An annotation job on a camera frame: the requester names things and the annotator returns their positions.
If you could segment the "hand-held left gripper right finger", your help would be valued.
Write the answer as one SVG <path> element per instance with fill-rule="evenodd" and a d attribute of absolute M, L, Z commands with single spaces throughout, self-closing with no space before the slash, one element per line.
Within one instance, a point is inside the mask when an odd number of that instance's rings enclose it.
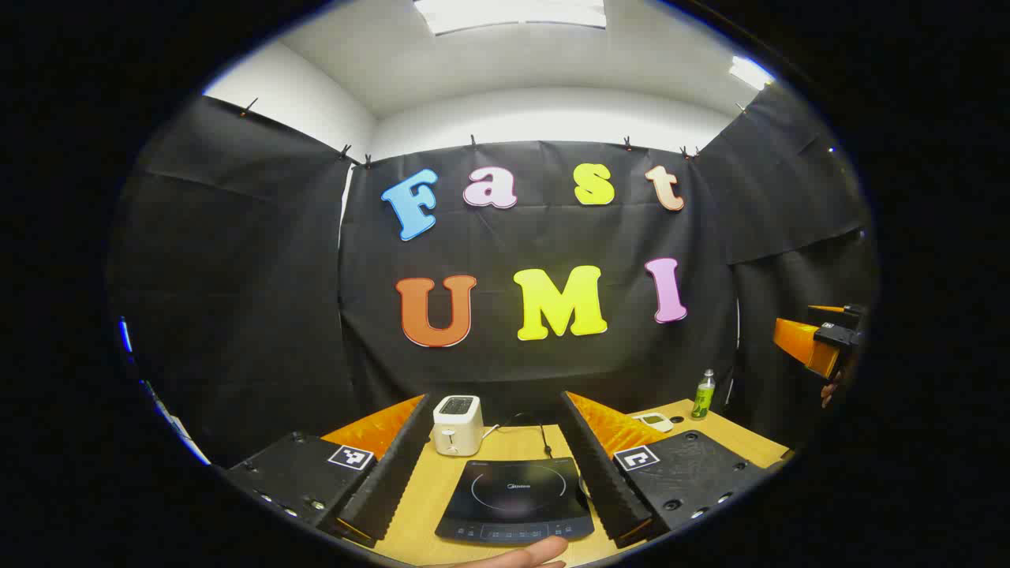
<path fill-rule="evenodd" d="M 663 436 L 569 391 L 560 404 L 560 431 L 617 547 L 685 532 L 772 477 L 772 466 L 747 460 L 697 429 Z"/>

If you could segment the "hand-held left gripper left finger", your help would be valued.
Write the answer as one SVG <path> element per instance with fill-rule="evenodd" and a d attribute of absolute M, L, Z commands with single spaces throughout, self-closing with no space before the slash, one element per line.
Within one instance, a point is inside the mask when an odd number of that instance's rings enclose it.
<path fill-rule="evenodd" d="M 432 407 L 423 394 L 325 436 L 291 432 L 226 469 L 225 478 L 300 524 L 375 547 L 429 440 Z"/>

